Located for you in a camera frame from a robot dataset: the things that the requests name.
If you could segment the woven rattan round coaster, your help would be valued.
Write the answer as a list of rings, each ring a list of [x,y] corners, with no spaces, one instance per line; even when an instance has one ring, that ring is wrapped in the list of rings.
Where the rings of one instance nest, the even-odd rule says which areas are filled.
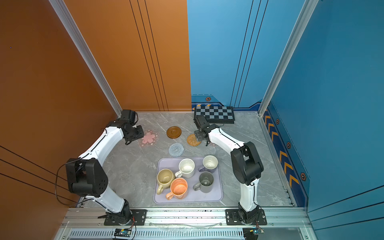
[[[197,140],[194,134],[191,134],[187,137],[187,143],[192,147],[197,147],[201,144],[201,142]]]

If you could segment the pink cherry blossom coaster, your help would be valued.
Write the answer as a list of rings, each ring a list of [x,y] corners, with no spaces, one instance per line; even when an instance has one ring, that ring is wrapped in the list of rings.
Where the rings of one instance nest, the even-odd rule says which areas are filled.
[[[144,133],[144,137],[141,138],[140,146],[141,147],[153,146],[153,145],[155,145],[158,137],[159,137],[158,133],[155,133],[152,130],[147,130]]]

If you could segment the brown wooden round coaster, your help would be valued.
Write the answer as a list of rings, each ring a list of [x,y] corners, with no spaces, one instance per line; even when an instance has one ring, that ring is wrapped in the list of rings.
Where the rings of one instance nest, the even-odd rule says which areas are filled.
[[[180,127],[172,126],[167,129],[167,137],[170,139],[177,139],[182,134]]]

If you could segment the grey woven round coaster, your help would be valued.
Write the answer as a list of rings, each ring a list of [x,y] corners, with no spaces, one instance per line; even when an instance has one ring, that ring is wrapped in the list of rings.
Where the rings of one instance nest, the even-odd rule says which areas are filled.
[[[180,143],[172,144],[169,147],[169,154],[171,157],[180,157],[184,153],[184,146]]]

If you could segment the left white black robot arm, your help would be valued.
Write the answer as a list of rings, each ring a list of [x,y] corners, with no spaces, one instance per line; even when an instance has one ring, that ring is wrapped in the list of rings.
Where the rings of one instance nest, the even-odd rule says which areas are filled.
[[[114,223],[121,226],[134,224],[134,216],[128,201],[119,197],[110,188],[103,164],[122,139],[129,145],[143,137],[142,126],[125,120],[112,121],[86,152],[78,158],[69,159],[65,164],[70,193],[91,200],[104,208],[105,224]]]

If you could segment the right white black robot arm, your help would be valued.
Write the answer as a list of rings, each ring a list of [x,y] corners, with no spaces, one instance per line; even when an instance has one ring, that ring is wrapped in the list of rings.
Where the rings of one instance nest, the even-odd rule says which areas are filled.
[[[257,201],[257,190],[264,171],[256,146],[252,142],[244,143],[231,137],[215,124],[205,121],[202,124],[195,121],[195,124],[195,136],[199,142],[205,140],[207,144],[213,143],[231,156],[233,173],[241,184],[240,220],[246,225],[256,223],[262,211]]]

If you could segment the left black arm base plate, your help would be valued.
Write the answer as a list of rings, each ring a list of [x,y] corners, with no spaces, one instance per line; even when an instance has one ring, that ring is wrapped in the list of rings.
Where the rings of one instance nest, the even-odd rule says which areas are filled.
[[[104,225],[105,226],[143,226],[145,224],[147,216],[147,210],[145,209],[136,209],[131,210],[130,218],[128,217],[118,217],[117,214],[106,213],[104,216],[100,216],[99,219],[105,217]]]

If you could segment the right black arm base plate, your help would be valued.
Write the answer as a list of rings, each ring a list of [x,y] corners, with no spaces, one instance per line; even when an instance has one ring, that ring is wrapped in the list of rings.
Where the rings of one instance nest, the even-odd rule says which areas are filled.
[[[268,224],[265,211],[261,208],[256,208],[251,212],[246,212],[243,209],[227,209],[225,212],[228,226],[266,226]]]

